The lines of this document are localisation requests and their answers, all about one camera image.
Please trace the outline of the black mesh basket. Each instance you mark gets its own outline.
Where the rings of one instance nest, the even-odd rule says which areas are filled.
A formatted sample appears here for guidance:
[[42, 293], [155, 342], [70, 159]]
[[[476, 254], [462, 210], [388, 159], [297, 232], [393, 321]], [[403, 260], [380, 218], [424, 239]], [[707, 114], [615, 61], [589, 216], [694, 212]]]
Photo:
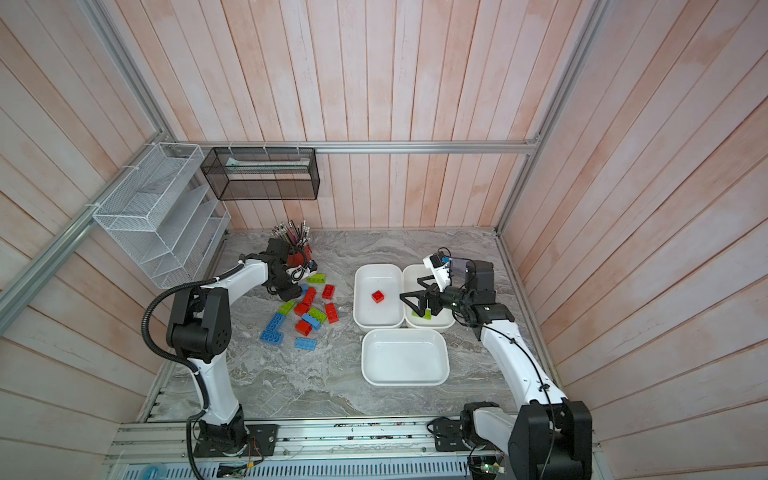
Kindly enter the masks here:
[[201, 171], [224, 201], [312, 201], [321, 184], [315, 151], [304, 147], [214, 147]]

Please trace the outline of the blue long brick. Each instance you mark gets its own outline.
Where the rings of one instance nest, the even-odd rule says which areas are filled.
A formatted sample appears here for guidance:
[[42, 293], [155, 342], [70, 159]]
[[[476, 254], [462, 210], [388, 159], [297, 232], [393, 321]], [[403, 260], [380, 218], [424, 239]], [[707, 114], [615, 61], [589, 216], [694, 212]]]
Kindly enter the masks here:
[[264, 343], [279, 346], [283, 341], [283, 334], [280, 332], [280, 327], [284, 320], [285, 316], [283, 314], [276, 313], [261, 333], [259, 339]]

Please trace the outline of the red pencil cup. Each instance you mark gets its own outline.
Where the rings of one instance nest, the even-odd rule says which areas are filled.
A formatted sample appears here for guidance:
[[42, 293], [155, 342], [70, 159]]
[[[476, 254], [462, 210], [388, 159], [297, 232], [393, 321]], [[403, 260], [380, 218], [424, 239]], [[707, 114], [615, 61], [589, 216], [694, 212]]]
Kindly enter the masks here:
[[310, 245], [293, 246], [286, 260], [289, 268], [296, 268], [312, 261], [312, 250]]

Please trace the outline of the green brick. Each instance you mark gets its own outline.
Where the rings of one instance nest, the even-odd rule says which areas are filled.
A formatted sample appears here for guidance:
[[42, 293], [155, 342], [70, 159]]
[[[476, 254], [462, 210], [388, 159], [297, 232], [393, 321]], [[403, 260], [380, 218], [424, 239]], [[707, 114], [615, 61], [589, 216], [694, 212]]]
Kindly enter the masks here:
[[295, 301], [288, 301], [284, 303], [277, 312], [281, 315], [288, 315], [295, 307], [297, 303]]
[[323, 323], [327, 320], [327, 315], [315, 307], [311, 307], [308, 311], [308, 314], [320, 323]]
[[326, 277], [324, 274], [314, 274], [309, 276], [306, 281], [310, 284], [324, 284], [326, 282]]
[[413, 317], [417, 317], [417, 318], [421, 318], [421, 319], [425, 319], [425, 320], [431, 320], [432, 319], [431, 311], [429, 309], [426, 309], [425, 313], [423, 315], [419, 315], [415, 311], [412, 311], [410, 313], [410, 315], [413, 316]]

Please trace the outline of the red brick low centre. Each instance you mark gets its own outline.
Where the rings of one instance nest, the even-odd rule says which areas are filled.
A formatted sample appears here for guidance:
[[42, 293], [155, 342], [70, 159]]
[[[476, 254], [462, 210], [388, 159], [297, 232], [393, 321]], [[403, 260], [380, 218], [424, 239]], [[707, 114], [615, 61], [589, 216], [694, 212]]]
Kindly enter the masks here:
[[305, 320], [300, 320], [296, 324], [295, 329], [303, 337], [308, 337], [313, 330], [313, 326]]

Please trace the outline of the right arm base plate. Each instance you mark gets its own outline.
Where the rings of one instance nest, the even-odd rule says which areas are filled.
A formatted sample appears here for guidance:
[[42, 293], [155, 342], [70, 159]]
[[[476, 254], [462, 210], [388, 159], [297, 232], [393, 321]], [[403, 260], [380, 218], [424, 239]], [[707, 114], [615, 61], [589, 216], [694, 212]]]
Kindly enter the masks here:
[[460, 420], [438, 417], [431, 420], [426, 428], [433, 436], [434, 446], [438, 452], [469, 452], [479, 447], [479, 443], [471, 440], [464, 431]]

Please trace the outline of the aluminium front rail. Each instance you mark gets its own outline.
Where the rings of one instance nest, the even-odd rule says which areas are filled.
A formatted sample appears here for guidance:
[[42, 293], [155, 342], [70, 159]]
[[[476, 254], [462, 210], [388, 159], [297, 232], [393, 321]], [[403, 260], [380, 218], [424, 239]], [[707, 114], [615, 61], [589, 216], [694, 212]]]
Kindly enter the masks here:
[[[265, 444], [271, 461], [436, 457], [434, 436], [426, 416], [384, 418], [315, 418], [251, 421], [253, 430], [276, 432]], [[185, 424], [136, 423], [121, 426], [108, 447], [106, 464], [176, 462], [188, 458]]]

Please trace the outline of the white bin rear left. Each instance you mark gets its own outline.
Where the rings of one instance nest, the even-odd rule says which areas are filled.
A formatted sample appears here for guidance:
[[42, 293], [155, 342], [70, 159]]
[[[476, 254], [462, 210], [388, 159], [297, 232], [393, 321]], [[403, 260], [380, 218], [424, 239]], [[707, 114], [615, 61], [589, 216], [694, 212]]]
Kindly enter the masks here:
[[399, 328], [404, 322], [403, 272], [393, 264], [368, 264], [355, 273], [353, 320], [364, 332]]

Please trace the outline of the white bin front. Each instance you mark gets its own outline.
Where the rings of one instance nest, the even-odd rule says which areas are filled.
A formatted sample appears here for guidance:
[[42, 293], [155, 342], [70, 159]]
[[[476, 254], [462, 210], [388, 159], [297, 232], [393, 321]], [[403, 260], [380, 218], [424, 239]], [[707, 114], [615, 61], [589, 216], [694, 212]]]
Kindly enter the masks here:
[[450, 375], [447, 344], [428, 329], [377, 329], [362, 340], [361, 372], [377, 387], [431, 387]]

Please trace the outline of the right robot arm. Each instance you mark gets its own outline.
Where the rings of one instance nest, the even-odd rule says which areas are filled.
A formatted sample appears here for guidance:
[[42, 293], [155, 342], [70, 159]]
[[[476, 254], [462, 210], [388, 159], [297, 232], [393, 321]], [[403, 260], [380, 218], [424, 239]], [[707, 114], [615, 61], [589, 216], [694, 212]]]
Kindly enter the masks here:
[[490, 262], [437, 252], [423, 261], [429, 273], [419, 289], [400, 294], [413, 313], [451, 312], [496, 361], [518, 411], [506, 414], [494, 402], [464, 406], [459, 430], [472, 452], [490, 446], [503, 454], [517, 479], [589, 479], [592, 476], [592, 416], [546, 374], [525, 344], [509, 308], [496, 299]]

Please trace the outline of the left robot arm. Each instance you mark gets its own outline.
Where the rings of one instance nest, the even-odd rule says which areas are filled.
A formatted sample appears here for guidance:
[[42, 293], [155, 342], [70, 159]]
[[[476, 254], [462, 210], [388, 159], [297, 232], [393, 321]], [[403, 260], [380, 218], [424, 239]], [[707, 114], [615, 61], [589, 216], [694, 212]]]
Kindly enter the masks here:
[[259, 286], [284, 302], [294, 300], [302, 294], [300, 280], [316, 270], [306, 250], [272, 238], [264, 251], [240, 256], [224, 273], [168, 291], [173, 305], [166, 343], [195, 381], [201, 412], [192, 424], [199, 427], [203, 443], [234, 456], [246, 447], [249, 436], [226, 363], [232, 338], [230, 306]]

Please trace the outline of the bundle of pencils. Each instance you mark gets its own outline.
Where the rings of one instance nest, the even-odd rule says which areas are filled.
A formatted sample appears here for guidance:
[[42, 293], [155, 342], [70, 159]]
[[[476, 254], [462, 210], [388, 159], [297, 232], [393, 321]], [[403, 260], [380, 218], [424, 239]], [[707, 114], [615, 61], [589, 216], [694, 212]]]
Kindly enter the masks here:
[[274, 238], [281, 239], [298, 250], [304, 250], [310, 246], [310, 226], [305, 221], [281, 222], [272, 228], [271, 234]]

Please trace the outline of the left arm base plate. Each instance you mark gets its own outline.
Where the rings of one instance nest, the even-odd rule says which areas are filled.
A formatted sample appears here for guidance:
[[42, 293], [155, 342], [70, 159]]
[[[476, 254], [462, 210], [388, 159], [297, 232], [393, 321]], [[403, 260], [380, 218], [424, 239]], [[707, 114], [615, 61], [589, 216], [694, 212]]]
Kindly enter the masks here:
[[192, 452], [195, 458], [270, 457], [275, 451], [278, 428], [277, 424], [229, 427], [203, 423]]

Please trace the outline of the blue brick centre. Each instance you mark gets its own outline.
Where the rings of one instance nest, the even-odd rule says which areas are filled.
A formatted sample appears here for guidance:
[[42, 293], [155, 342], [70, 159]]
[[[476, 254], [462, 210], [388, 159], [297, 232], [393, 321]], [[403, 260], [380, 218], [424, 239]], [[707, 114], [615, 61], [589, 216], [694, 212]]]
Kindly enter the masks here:
[[315, 319], [309, 314], [304, 314], [302, 316], [302, 320], [310, 324], [314, 330], [319, 330], [322, 326], [321, 322], [319, 322], [317, 319]]

